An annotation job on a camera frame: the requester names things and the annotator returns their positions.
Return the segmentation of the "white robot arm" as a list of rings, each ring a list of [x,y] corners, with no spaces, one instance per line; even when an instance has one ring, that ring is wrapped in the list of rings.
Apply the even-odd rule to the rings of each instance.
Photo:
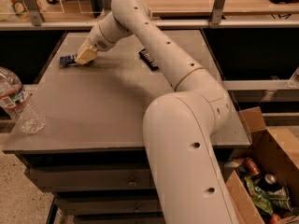
[[[78,49],[77,63],[96,59],[135,35],[173,92],[154,100],[143,118],[149,166],[166,224],[239,224],[211,136],[231,114],[231,100],[208,71],[150,21],[140,0],[112,0],[111,11]]]

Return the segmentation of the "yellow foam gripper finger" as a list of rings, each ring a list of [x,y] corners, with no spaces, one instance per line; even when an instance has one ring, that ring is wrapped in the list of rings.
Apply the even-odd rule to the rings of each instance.
[[[80,48],[75,62],[78,64],[86,64],[97,58],[97,49],[92,46]]]

